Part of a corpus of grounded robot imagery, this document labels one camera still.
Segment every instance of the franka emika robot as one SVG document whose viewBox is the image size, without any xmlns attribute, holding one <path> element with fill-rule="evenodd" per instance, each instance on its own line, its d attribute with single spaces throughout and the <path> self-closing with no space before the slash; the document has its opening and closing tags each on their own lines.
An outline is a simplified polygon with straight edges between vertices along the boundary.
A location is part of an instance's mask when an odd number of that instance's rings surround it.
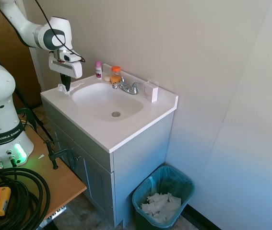
<svg viewBox="0 0 272 230">
<path fill-rule="evenodd" d="M 73 51 L 69 21 L 51 17 L 45 25 L 34 24 L 23 16 L 15 0 L 0 0 L 0 11 L 24 44 L 51 51 L 49 68 L 61 74 L 62 83 L 69 90 L 71 77 L 82 76 L 81 62 L 84 61 Z M 14 108 L 14 89 L 13 76 L 0 65 L 0 161 L 4 168 L 12 167 L 11 159 L 15 159 L 17 166 L 26 163 L 34 149 Z"/>
</svg>

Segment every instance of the teal trash can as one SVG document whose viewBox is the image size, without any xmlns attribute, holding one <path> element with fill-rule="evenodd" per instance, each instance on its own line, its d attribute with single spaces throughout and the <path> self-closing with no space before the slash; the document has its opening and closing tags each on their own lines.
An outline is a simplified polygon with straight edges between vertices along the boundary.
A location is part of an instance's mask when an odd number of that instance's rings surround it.
<svg viewBox="0 0 272 230">
<path fill-rule="evenodd" d="M 147 204 L 147 197 L 155 193 L 171 193 L 172 196 L 181 198 L 180 209 L 167 223 L 158 223 L 141 210 L 141 204 Z M 171 166 L 161 166 L 145 179 L 132 195 L 132 204 L 136 209 L 137 230 L 171 229 L 193 193 L 194 184 L 189 177 Z"/>
</svg>

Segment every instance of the white cloth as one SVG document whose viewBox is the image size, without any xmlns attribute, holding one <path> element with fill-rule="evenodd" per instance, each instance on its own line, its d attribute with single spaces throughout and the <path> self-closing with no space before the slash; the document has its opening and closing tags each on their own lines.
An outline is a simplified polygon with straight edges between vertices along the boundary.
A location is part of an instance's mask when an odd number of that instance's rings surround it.
<svg viewBox="0 0 272 230">
<path fill-rule="evenodd" d="M 63 92 L 65 95 L 70 95 L 70 92 L 73 91 L 74 89 L 76 89 L 77 87 L 79 87 L 80 85 L 82 85 L 82 83 L 79 83 L 75 86 L 70 86 L 70 90 L 67 91 L 67 89 L 65 88 L 65 85 L 64 84 L 58 84 L 58 87 L 57 87 L 57 90 L 60 91 L 60 92 Z"/>
<path fill-rule="evenodd" d="M 181 199 L 168 194 L 155 193 L 147 197 L 148 204 L 142 204 L 143 212 L 153 217 L 158 223 L 167 223 L 181 206 Z"/>
</svg>

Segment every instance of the chrome faucet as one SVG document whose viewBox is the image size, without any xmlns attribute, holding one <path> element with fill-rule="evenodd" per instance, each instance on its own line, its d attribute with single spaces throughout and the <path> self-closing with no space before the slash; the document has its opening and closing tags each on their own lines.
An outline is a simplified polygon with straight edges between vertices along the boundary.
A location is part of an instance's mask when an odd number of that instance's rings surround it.
<svg viewBox="0 0 272 230">
<path fill-rule="evenodd" d="M 129 93 L 129 94 L 131 94 L 131 95 L 137 95 L 138 94 L 138 88 L 137 88 L 137 85 L 140 85 L 140 86 L 142 86 L 142 84 L 141 83 L 138 83 L 138 82 L 134 82 L 133 84 L 132 84 L 132 86 L 130 86 L 130 85 L 128 85 L 128 84 L 126 84 L 125 82 L 124 82 L 124 79 L 123 79 L 123 77 L 121 77 L 121 82 L 117 82 L 117 83 L 114 83 L 113 85 L 112 85 L 112 88 L 114 88 L 115 90 L 119 87 L 120 89 L 122 89 L 124 92 L 127 92 L 127 93 Z"/>
</svg>

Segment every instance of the tile floor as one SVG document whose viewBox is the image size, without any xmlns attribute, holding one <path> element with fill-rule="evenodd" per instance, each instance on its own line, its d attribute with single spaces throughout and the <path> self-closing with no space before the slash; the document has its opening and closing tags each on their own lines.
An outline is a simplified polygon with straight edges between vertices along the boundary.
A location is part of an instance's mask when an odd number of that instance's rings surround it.
<svg viewBox="0 0 272 230">
<path fill-rule="evenodd" d="M 45 128 L 51 134 L 51 128 L 48 125 L 43 107 L 34 109 L 34 113 L 44 123 Z M 37 131 L 42 139 L 48 139 L 40 127 L 38 127 Z M 111 224 L 97 211 L 85 195 L 79 195 L 67 206 L 68 209 L 54 220 L 59 230 L 114 230 Z M 120 225 L 115 228 L 115 230 L 121 229 Z M 134 222 L 132 221 L 125 229 L 135 230 Z M 182 216 L 178 218 L 172 229 L 198 230 Z"/>
</svg>

